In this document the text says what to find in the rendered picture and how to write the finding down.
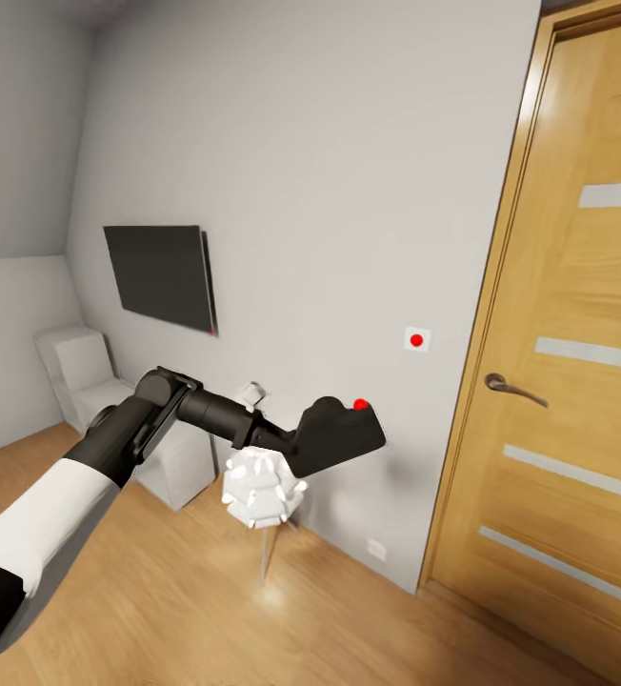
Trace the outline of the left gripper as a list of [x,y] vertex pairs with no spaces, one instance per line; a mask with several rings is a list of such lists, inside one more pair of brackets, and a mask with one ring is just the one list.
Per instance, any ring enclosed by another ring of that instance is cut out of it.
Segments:
[[283,439],[287,431],[280,425],[263,419],[263,414],[257,410],[257,404],[255,412],[251,413],[236,400],[228,400],[221,394],[212,398],[203,414],[200,427],[207,434],[230,440],[230,447],[235,450],[242,451],[245,446],[254,446],[283,454],[298,452],[296,446]]

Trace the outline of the digital camera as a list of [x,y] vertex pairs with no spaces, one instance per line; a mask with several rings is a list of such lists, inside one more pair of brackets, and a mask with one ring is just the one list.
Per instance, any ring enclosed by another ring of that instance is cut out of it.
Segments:
[[387,439],[369,401],[353,408],[331,395],[319,397],[302,414],[298,428],[283,435],[297,454],[283,454],[295,478],[306,478],[357,456],[382,448]]

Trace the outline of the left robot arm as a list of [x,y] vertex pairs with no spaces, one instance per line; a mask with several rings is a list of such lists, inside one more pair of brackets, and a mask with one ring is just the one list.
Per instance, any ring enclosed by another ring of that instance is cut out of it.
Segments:
[[99,412],[82,442],[0,514],[0,654],[44,611],[135,466],[177,419],[230,440],[235,450],[297,454],[283,439],[287,431],[257,410],[265,396],[252,380],[228,400],[177,369],[158,366],[134,395]]

